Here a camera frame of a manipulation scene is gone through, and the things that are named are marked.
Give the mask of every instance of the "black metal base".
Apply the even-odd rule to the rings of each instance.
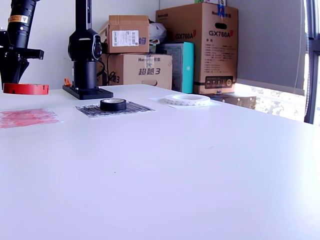
[[[102,88],[92,88],[92,89],[79,89],[76,90],[72,86],[63,86],[63,90],[70,93],[72,96],[79,100],[90,100],[90,99],[109,99],[113,98],[113,92],[104,90]]]

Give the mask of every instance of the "red pattern sheet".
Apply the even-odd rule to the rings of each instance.
[[[59,122],[62,122],[62,120],[47,108],[0,112],[1,129]]]

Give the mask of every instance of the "barcode label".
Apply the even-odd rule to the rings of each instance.
[[[139,31],[112,31],[113,47],[136,47],[139,46]]]

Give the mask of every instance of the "red tape roll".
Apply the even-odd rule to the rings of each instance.
[[[49,85],[4,83],[5,94],[48,95]]]

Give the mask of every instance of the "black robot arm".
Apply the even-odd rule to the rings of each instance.
[[[0,74],[2,84],[19,83],[29,66],[28,59],[44,58],[44,51],[28,49],[31,26],[40,0],[12,0],[7,31],[0,31]]]

